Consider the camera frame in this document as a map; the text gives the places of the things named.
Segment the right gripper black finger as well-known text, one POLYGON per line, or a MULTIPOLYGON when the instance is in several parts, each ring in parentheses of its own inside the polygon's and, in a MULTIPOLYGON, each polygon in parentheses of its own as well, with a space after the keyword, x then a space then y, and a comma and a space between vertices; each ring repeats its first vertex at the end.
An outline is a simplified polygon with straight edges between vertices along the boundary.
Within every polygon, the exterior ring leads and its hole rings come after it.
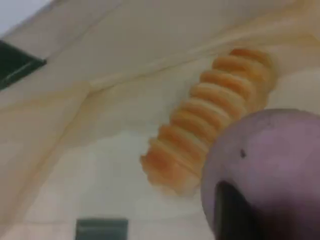
POLYGON ((238 189, 226 181, 220 181, 215 188, 215 238, 260 239, 260 227, 253 208, 238 189))

